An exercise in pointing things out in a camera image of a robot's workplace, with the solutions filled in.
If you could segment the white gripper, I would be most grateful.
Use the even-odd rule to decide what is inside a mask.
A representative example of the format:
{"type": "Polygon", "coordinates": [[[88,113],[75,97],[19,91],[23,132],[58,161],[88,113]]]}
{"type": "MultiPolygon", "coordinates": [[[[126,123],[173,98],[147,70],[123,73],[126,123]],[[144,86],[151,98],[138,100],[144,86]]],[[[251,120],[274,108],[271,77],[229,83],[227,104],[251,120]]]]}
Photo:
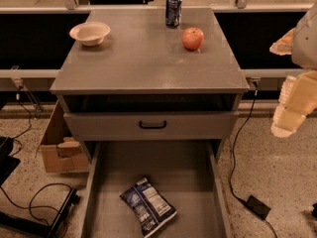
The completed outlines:
{"type": "Polygon", "coordinates": [[[286,138],[317,108],[317,2],[269,51],[279,56],[292,53],[293,63],[314,69],[289,75],[282,85],[270,130],[275,137],[286,138]]]}

